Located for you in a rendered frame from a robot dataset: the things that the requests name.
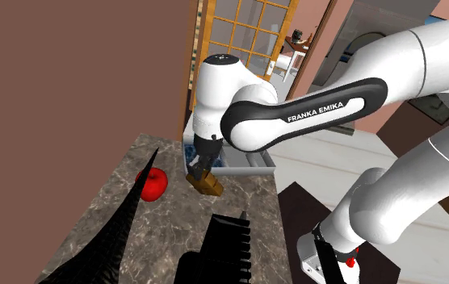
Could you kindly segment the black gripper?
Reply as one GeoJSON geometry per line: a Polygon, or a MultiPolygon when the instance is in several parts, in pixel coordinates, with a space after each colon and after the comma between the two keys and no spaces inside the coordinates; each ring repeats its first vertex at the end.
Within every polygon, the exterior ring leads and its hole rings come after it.
{"type": "Polygon", "coordinates": [[[223,139],[217,139],[212,135],[212,138],[207,140],[194,134],[193,144],[198,156],[187,164],[187,170],[196,181],[199,181],[201,176],[205,177],[210,173],[212,165],[220,155],[223,139]]]}

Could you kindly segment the golden brown box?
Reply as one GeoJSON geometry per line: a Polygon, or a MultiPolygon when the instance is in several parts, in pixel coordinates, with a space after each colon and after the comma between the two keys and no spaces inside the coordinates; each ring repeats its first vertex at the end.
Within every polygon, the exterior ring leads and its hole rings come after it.
{"type": "Polygon", "coordinates": [[[216,177],[207,170],[204,170],[202,177],[197,181],[193,176],[188,174],[186,179],[190,184],[200,193],[212,196],[221,196],[223,193],[223,186],[216,179],[216,177]]]}

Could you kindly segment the red apple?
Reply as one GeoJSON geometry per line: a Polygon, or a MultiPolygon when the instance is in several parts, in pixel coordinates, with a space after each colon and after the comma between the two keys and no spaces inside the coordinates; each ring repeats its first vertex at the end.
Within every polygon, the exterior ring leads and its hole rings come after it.
{"type": "Polygon", "coordinates": [[[151,168],[146,178],[145,185],[141,192],[141,199],[146,202],[153,202],[159,199],[168,186],[166,173],[159,168],[151,168]]]}

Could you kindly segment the black ribbed block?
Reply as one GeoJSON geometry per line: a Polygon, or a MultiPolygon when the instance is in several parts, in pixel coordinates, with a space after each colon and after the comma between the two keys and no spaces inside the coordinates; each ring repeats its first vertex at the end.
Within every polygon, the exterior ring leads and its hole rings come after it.
{"type": "Polygon", "coordinates": [[[178,261],[174,284],[250,284],[250,221],[214,214],[201,246],[178,261]]]}

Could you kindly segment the dark robot stand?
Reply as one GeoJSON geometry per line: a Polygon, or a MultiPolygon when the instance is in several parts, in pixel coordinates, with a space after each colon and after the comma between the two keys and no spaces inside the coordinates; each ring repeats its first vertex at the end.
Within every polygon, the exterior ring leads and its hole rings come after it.
{"type": "MultiPolygon", "coordinates": [[[[330,209],[297,182],[293,182],[280,192],[278,199],[292,282],[293,284],[317,284],[302,271],[296,243],[300,236],[311,232],[317,223],[330,213],[330,209]]],[[[360,266],[360,284],[398,283],[400,267],[368,242],[359,246],[357,263],[360,266]]]]}

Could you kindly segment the black spiky cone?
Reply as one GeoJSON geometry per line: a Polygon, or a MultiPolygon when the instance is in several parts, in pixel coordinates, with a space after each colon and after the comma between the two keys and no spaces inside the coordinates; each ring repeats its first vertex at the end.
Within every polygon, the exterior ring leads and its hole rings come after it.
{"type": "Polygon", "coordinates": [[[74,257],[38,284],[119,284],[120,264],[155,155],[106,224],[74,257]]]}

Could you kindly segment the wooden lattice window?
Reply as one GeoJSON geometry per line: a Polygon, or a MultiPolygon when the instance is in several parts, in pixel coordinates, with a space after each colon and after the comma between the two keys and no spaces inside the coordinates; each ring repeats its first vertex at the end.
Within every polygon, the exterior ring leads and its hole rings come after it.
{"type": "Polygon", "coordinates": [[[199,66],[205,58],[228,53],[255,76],[271,78],[300,0],[198,0],[189,110],[196,104],[199,66]]]}

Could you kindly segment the small red white table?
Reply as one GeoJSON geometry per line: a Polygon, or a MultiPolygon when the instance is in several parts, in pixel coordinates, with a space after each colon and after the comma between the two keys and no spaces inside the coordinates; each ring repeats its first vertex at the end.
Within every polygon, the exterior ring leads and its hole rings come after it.
{"type": "Polygon", "coordinates": [[[285,54],[280,53],[277,61],[275,63],[275,67],[277,69],[281,69],[284,71],[283,82],[287,80],[287,76],[293,69],[295,65],[296,59],[298,56],[305,57],[308,52],[309,45],[311,44],[313,33],[309,35],[309,37],[305,40],[302,39],[303,32],[295,29],[291,36],[287,36],[285,38],[285,42],[288,47],[292,50],[292,55],[287,56],[285,54]]]}

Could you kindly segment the dark brown cabinet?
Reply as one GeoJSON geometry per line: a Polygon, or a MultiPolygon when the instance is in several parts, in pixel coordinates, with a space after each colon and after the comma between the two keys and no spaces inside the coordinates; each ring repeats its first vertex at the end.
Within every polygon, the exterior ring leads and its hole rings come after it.
{"type": "Polygon", "coordinates": [[[396,157],[449,126],[449,107],[435,94],[403,102],[377,136],[396,157]]]}

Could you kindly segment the grey appliance with round door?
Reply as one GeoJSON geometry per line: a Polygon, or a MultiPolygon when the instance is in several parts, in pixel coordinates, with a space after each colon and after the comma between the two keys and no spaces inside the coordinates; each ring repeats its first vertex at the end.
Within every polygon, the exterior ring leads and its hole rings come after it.
{"type": "Polygon", "coordinates": [[[342,76],[361,47],[385,36],[425,23],[440,0],[354,0],[317,75],[315,86],[342,76]]]}

